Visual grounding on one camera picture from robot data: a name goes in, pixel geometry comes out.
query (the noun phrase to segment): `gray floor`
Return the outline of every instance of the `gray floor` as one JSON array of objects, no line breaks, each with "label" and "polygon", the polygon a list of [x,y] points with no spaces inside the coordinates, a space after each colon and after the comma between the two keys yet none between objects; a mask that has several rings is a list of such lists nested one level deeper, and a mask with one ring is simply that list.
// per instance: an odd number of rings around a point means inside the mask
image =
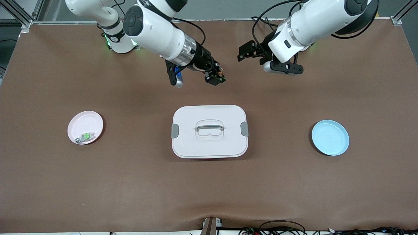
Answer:
[{"label": "gray floor", "polygon": [[[189,20],[223,20],[228,18],[249,18],[260,15],[265,9],[283,0],[189,0],[188,4],[177,14],[176,17]],[[136,0],[126,0],[121,5],[123,11],[131,7]],[[379,15],[390,17],[398,12],[408,0],[380,0]],[[286,18],[292,4],[284,4],[271,10],[266,14],[268,18]],[[123,13],[118,7],[114,7],[123,17]],[[65,0],[49,0],[43,10],[45,13],[39,18],[40,21],[89,21],[91,19],[80,18],[72,14]],[[418,58],[418,6],[414,7],[402,19],[402,28],[414,54],[415,60]],[[13,38],[16,39],[20,32],[19,27],[1,27],[0,40]],[[7,67],[15,43],[13,41],[0,43],[0,65]]]}]

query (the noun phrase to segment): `small bottle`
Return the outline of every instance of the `small bottle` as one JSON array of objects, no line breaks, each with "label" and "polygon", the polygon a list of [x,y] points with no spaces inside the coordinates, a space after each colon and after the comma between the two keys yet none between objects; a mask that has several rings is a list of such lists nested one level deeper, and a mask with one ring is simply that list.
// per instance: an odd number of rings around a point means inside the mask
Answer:
[{"label": "small bottle", "polygon": [[84,133],[80,137],[76,138],[76,142],[82,143],[82,142],[90,141],[92,139],[94,139],[94,133],[89,132],[89,133]]}]

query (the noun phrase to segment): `gray latch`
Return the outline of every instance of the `gray latch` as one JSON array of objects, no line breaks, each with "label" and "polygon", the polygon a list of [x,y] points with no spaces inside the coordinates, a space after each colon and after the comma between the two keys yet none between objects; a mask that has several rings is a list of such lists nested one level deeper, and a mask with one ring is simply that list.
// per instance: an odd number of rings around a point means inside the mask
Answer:
[{"label": "gray latch", "polygon": [[173,123],[171,124],[171,138],[177,138],[178,137],[178,125]]},{"label": "gray latch", "polygon": [[248,136],[248,123],[247,122],[241,123],[241,135]]}]

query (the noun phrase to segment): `brown tabletop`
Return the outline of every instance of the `brown tabletop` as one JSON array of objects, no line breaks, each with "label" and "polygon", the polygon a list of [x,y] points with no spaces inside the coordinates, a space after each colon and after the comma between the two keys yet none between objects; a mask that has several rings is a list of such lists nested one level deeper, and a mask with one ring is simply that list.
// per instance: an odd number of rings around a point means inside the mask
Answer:
[{"label": "brown tabletop", "polygon": [[[172,87],[163,59],[109,51],[95,25],[21,35],[0,89],[0,232],[193,230],[207,216],[224,226],[418,227],[418,66],[401,27],[376,20],[357,38],[318,40],[291,77],[237,62],[252,22],[198,25],[227,76],[217,87],[189,70]],[[174,112],[221,104],[245,110],[247,152],[177,157]],[[84,110],[100,113],[105,130],[78,146],[66,129]],[[310,143],[324,119],[350,135],[341,156]]]}]

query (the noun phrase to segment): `blue plate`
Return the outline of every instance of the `blue plate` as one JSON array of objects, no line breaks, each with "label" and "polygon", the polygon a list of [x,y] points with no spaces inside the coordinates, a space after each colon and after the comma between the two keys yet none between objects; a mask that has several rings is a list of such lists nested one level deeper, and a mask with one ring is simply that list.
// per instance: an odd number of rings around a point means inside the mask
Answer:
[{"label": "blue plate", "polygon": [[329,156],[343,154],[350,144],[345,128],[336,121],[322,120],[312,129],[312,141],[316,148]]}]

